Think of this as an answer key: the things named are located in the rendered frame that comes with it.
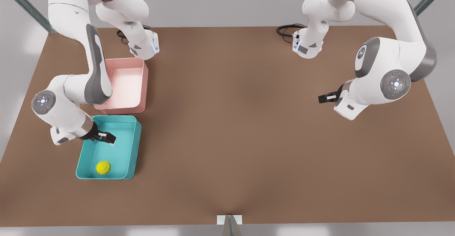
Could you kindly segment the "pink plastic box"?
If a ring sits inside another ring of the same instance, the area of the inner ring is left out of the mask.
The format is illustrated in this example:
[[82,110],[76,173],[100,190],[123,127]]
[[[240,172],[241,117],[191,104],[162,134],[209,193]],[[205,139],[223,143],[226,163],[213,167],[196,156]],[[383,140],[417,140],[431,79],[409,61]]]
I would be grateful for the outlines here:
[[106,66],[112,96],[94,107],[107,115],[143,113],[149,73],[145,61],[141,58],[107,59]]

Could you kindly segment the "silver frame post with foot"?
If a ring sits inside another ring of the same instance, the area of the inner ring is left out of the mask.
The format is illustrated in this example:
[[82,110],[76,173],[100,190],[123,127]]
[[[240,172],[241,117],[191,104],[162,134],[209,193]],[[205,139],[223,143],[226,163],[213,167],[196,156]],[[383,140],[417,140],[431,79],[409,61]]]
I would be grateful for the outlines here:
[[216,224],[223,225],[221,236],[243,236],[239,225],[242,225],[242,215],[217,215]]

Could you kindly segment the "teal plastic box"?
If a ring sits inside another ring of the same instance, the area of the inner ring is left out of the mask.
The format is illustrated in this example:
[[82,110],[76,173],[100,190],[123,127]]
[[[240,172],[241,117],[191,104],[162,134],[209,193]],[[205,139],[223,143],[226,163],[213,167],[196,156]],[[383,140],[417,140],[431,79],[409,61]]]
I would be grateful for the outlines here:
[[[103,132],[116,136],[114,145],[84,140],[76,176],[79,179],[130,180],[135,174],[142,125],[134,116],[94,116]],[[111,169],[105,175],[96,171],[96,165],[107,161]]]

